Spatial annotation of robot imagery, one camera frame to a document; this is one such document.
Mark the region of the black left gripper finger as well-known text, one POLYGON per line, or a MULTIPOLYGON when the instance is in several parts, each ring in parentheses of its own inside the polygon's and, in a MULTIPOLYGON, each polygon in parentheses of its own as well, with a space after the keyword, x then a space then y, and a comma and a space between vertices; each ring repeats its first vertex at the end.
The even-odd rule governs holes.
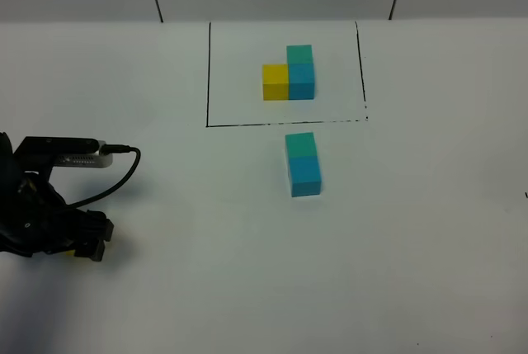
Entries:
POLYGON ((114 224, 101 211, 86 210, 82 222, 82 233, 88 238, 97 238, 110 242, 114 224))
POLYGON ((91 239, 80 243, 75 249, 75 257, 87 258, 93 262, 100 262, 105 252, 105 241, 102 239, 91 239))

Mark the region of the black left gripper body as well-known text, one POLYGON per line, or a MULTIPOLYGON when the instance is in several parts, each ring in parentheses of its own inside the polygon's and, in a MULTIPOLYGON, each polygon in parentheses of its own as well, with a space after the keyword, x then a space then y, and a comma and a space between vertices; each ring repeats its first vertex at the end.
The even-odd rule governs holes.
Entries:
POLYGON ((22 257, 60 253, 89 242, 83 231, 85 214, 61 211, 64 198, 34 172, 20 182, 1 188, 1 250, 22 257))

